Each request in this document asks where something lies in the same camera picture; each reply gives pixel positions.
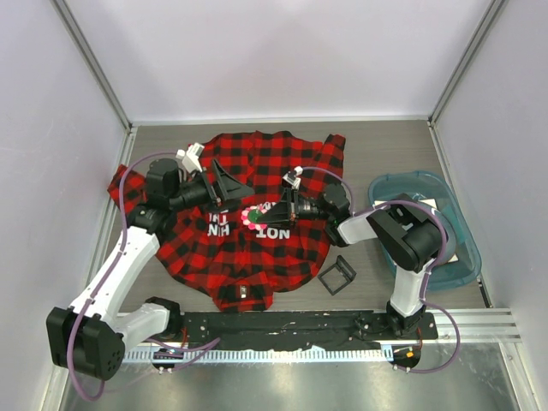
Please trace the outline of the pink white flower brooch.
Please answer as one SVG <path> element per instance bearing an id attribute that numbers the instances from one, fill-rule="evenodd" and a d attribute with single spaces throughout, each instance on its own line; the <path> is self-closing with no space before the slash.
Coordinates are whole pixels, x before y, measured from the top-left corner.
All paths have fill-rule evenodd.
<path id="1" fill-rule="evenodd" d="M 251 205 L 241 212 L 242 223 L 250 230 L 263 230 L 267 228 L 266 223 L 261 223 L 259 218 L 266 214 L 272 207 L 271 202 Z"/>

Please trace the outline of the red black plaid shirt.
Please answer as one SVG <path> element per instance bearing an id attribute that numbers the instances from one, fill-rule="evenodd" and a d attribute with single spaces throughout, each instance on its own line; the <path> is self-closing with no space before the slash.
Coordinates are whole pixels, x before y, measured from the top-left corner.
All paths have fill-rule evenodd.
<path id="1" fill-rule="evenodd" d="M 317 199 L 342 177 L 345 143 L 340 134 L 306 141 L 288 131 L 220 134 L 206 142 L 201 164 L 217 160 L 254 194 L 223 214 L 198 207 L 180 212 L 158 260 L 176 281 L 209 295 L 222 312 L 268 309 L 275 293 L 298 289 L 318 274 L 331 245 L 325 222 L 249 229 L 242 215 L 274 206 L 283 175 L 297 166 L 304 169 L 300 194 Z"/>

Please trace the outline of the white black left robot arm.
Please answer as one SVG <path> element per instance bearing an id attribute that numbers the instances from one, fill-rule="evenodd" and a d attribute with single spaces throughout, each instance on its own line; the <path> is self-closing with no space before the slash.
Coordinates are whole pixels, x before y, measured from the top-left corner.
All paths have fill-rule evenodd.
<path id="1" fill-rule="evenodd" d="M 123 356 L 150 337 L 176 340 L 182 331 L 178 303 L 151 297 L 134 312 L 120 307 L 146 263 L 176 225 L 181 211 L 208 206 L 214 211 L 253 195 L 217 161 L 207 171 L 196 160 L 160 158 L 145 176 L 144 198 L 122 213 L 122 231 L 94 279 L 67 308 L 54 307 L 46 318 L 55 365 L 102 382 L 120 368 Z"/>

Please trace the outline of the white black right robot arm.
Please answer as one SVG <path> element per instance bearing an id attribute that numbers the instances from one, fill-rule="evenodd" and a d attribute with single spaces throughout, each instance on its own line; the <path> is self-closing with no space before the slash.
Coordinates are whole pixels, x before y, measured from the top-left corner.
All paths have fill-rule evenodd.
<path id="1" fill-rule="evenodd" d="M 301 220 L 325 221 L 325 233 L 338 247 L 379 240 L 396 265 L 385 328 L 398 338 L 418 330 L 426 309 L 425 281 L 434 267 L 447 263 L 456 251 L 455 231 L 441 211 L 400 194 L 353 215 L 343 186 L 329 184 L 317 199 L 285 188 L 281 199 L 258 217 L 259 223 L 277 228 L 292 227 Z"/>

